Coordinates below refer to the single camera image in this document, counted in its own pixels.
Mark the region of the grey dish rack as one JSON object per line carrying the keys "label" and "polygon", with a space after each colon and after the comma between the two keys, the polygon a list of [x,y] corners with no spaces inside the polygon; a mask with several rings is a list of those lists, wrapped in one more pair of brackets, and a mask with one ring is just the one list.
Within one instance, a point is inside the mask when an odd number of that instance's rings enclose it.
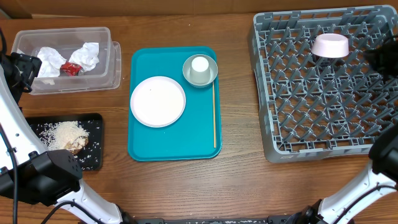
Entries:
{"label": "grey dish rack", "polygon": [[[396,30],[397,12],[389,5],[254,16],[248,42],[268,161],[367,154],[397,124],[397,80],[383,82],[363,57]],[[312,54],[321,34],[347,37],[349,54]]]}

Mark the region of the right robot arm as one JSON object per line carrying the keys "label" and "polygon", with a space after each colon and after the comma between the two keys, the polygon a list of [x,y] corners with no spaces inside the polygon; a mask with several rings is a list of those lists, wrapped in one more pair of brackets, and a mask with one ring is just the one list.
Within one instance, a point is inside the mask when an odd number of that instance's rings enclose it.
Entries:
{"label": "right robot arm", "polygon": [[353,223],[353,218],[379,198],[397,192],[397,125],[380,135],[364,170],[337,193],[290,216],[285,222]]}

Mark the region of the white paper cup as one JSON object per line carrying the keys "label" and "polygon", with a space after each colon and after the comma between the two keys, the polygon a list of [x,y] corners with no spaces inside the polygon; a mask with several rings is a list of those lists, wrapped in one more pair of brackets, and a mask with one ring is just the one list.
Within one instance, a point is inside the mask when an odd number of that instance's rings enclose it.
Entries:
{"label": "white paper cup", "polygon": [[191,62],[190,78],[198,85],[204,85],[210,79],[209,61],[202,56],[195,57]]}

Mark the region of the teal serving tray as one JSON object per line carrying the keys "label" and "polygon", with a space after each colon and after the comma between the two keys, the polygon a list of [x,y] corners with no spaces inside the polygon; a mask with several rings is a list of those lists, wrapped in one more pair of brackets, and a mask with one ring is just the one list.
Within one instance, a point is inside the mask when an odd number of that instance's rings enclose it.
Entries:
{"label": "teal serving tray", "polygon": [[212,59],[209,47],[164,47],[136,51],[131,59],[130,89],[147,78],[169,77],[178,82],[187,99],[185,110],[173,124],[150,128],[138,122],[132,113],[128,118],[127,151],[136,161],[176,161],[211,159],[222,147],[219,81],[215,80],[215,110],[217,147],[213,147],[212,85],[195,88],[183,77],[187,58],[204,54]]}

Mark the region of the small white bowl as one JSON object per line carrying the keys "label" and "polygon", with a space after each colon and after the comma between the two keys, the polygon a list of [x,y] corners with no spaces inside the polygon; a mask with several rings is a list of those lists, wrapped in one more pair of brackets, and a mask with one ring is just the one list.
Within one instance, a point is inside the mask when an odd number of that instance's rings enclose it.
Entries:
{"label": "small white bowl", "polygon": [[315,38],[312,54],[325,58],[342,58],[349,54],[349,40],[340,34],[321,34]]}

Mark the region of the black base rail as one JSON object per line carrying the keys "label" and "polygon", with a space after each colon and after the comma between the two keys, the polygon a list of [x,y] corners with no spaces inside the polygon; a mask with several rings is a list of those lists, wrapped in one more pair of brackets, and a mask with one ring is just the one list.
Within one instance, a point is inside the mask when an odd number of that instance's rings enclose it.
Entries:
{"label": "black base rail", "polygon": [[137,224],[284,224],[290,215],[273,215],[267,218],[211,218],[164,220],[163,218],[134,218]]}

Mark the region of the clear plastic bin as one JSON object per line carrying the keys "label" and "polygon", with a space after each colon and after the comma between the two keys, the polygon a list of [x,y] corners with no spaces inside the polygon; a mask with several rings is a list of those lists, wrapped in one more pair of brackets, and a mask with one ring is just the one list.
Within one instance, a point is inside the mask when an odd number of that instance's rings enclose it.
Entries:
{"label": "clear plastic bin", "polygon": [[22,30],[16,34],[11,51],[36,57],[42,47],[51,47],[69,59],[74,51],[89,42],[99,44],[99,62],[91,71],[74,77],[65,73],[59,77],[37,77],[31,93],[46,95],[118,88],[121,82],[121,47],[111,39],[107,27]]}

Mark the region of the pile of rice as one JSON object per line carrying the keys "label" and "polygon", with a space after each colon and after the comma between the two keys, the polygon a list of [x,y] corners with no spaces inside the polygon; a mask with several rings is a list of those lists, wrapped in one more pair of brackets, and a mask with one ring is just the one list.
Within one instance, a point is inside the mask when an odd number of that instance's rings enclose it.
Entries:
{"label": "pile of rice", "polygon": [[39,139],[50,151],[55,151],[64,149],[66,143],[80,136],[88,138],[89,132],[77,121],[64,121],[44,124],[44,130],[40,132]]}

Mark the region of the brown food scrap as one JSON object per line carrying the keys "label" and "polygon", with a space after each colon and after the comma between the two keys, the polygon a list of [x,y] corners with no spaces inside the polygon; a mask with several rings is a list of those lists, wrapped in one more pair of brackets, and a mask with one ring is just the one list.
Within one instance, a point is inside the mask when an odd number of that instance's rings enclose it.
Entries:
{"label": "brown food scrap", "polygon": [[64,149],[70,151],[73,155],[77,155],[87,144],[88,138],[86,136],[80,136],[66,143]]}

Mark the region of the black tray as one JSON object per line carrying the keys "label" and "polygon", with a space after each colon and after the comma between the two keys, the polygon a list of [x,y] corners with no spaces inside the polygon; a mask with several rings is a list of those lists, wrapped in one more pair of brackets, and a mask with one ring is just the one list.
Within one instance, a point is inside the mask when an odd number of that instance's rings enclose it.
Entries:
{"label": "black tray", "polygon": [[103,163],[104,122],[98,113],[68,114],[58,116],[39,116],[27,118],[33,132],[38,136],[44,130],[44,124],[64,121],[77,121],[89,132],[88,144],[77,154],[75,159],[85,171],[100,170]]}

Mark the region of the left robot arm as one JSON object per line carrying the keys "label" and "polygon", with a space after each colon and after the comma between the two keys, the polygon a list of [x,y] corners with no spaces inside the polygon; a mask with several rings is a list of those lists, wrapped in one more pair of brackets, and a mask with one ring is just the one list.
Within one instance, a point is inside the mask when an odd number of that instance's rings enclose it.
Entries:
{"label": "left robot arm", "polygon": [[18,101],[40,65],[37,57],[1,53],[1,196],[15,205],[62,208],[85,223],[129,223],[126,212],[86,184],[74,156],[49,151],[23,116]]}

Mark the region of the large white plate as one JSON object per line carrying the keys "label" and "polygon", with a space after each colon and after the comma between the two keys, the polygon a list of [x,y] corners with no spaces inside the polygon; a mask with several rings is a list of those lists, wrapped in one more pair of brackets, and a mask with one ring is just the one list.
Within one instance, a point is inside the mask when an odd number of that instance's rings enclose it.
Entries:
{"label": "large white plate", "polygon": [[186,96],[175,80],[155,76],[140,82],[133,90],[130,108],[141,124],[163,128],[176,122],[185,110]]}

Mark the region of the white napkin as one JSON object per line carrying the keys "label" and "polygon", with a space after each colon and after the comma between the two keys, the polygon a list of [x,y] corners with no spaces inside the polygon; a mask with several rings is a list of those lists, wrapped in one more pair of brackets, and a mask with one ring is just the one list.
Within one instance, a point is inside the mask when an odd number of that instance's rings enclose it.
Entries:
{"label": "white napkin", "polygon": [[79,64],[83,67],[84,73],[89,72],[99,63],[98,54],[99,43],[97,42],[84,43],[83,47],[74,51],[68,60],[61,56],[57,50],[51,47],[42,47],[37,55],[42,62],[38,78],[43,78],[44,84],[54,85],[54,78],[66,75],[60,73],[60,67],[66,62]]}

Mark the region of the wooden chopstick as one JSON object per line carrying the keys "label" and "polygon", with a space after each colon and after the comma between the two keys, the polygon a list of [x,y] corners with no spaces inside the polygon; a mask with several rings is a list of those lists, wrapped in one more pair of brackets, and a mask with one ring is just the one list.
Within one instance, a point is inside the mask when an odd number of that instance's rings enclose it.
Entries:
{"label": "wooden chopstick", "polygon": [[215,83],[212,83],[212,106],[213,106],[213,147],[217,147],[216,139],[216,108],[215,108]]}

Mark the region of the red snack wrapper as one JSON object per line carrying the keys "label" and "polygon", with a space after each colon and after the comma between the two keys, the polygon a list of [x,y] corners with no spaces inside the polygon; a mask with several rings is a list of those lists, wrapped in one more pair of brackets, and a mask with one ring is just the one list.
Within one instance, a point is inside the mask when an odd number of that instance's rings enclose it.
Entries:
{"label": "red snack wrapper", "polygon": [[84,69],[79,64],[66,62],[60,67],[60,73],[66,74],[69,77],[76,77],[84,74]]}

